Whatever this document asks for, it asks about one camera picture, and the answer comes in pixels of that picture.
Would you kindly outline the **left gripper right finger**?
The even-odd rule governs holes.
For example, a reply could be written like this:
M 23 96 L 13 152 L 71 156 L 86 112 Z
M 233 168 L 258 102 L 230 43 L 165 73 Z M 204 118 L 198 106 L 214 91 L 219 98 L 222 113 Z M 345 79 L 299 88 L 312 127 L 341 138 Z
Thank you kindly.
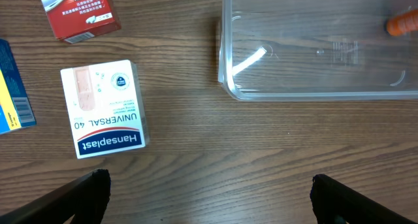
M 312 182 L 310 200 L 318 224 L 416 224 L 325 174 Z

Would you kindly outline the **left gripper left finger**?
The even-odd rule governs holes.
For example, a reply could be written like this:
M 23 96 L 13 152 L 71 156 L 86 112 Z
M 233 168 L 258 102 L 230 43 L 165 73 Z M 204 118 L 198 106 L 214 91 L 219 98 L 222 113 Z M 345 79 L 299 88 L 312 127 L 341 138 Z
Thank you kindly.
M 107 169 L 97 169 L 1 216 L 1 223 L 100 223 L 110 200 Z

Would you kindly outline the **white Hansaplast plaster box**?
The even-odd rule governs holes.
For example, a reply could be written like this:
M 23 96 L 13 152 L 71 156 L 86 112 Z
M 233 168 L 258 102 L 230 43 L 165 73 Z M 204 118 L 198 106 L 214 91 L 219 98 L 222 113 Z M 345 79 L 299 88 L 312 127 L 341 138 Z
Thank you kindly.
M 60 74 L 77 158 L 146 147 L 150 136 L 133 62 L 74 67 Z

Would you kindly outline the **blue yellow VapoDrops box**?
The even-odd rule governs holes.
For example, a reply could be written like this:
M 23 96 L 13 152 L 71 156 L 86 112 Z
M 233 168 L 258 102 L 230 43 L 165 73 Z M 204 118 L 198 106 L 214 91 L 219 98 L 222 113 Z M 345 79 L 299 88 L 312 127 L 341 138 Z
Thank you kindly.
M 10 44 L 1 39 L 1 134 L 36 125 Z

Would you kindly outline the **red medicine box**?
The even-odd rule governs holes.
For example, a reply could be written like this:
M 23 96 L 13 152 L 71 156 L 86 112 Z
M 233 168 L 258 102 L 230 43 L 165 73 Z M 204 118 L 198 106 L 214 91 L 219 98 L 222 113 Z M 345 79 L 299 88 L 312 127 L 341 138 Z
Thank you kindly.
M 57 40 L 74 44 L 121 28 L 112 0 L 41 0 Z

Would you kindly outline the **orange bottle white cap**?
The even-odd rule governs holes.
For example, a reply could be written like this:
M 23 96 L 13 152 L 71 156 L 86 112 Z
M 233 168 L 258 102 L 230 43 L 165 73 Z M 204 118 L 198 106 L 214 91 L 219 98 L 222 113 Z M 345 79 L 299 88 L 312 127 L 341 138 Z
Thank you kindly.
M 409 10 L 388 19 L 385 23 L 385 30 L 391 36 L 401 36 L 412 31 L 417 31 L 417 9 Z

